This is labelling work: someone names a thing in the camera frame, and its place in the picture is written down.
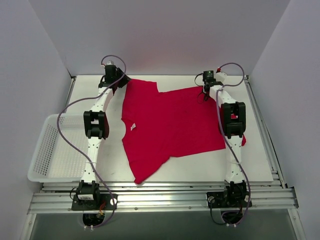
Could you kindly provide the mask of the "red t-shirt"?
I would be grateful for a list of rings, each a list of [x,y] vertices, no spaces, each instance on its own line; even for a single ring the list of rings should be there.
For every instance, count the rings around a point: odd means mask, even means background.
[[[171,157],[226,148],[216,101],[198,102],[200,87],[159,92],[156,82],[132,79],[125,86],[122,138],[134,182],[141,184]]]

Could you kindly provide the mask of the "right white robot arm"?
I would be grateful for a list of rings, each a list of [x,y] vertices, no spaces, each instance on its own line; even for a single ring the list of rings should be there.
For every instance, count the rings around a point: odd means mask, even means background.
[[[218,69],[204,71],[201,75],[205,99],[212,98],[216,102],[218,127],[225,143],[226,157],[225,190],[222,200],[225,205],[232,207],[238,202],[249,200],[246,174],[241,167],[246,105],[234,99],[224,89],[226,73]]]

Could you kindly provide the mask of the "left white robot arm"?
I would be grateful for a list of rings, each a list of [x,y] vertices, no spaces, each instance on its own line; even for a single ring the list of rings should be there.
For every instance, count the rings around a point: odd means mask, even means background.
[[[100,206],[100,180],[97,174],[97,161],[100,148],[110,134],[106,110],[116,90],[125,86],[131,79],[117,67],[113,61],[103,63],[105,74],[98,84],[98,96],[89,111],[83,113],[84,132],[88,138],[86,156],[89,161],[85,164],[84,173],[76,190],[79,202],[90,210]]]

